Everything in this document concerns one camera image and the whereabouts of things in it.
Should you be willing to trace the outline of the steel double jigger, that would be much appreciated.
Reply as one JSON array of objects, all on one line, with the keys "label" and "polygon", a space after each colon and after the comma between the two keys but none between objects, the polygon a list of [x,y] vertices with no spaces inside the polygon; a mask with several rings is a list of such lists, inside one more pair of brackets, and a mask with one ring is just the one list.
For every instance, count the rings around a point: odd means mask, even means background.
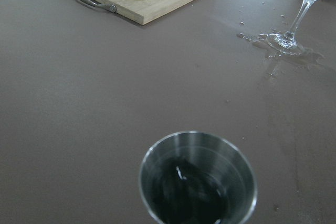
[{"label": "steel double jigger", "polygon": [[257,181],[242,152],[204,132],[170,134],[144,156],[139,191],[158,223],[246,223]]}]

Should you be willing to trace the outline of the clear wine glass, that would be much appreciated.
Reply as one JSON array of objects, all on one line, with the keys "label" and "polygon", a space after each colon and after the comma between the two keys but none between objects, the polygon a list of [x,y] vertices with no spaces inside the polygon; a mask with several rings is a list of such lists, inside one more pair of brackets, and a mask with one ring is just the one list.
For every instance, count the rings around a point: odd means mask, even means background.
[{"label": "clear wine glass", "polygon": [[300,10],[294,19],[293,23],[291,24],[289,30],[280,34],[280,33],[271,33],[266,35],[266,43],[274,48],[275,50],[282,52],[283,54],[287,55],[301,55],[305,52],[304,46],[296,40],[296,32],[298,27],[311,7],[318,0],[303,0]]}]

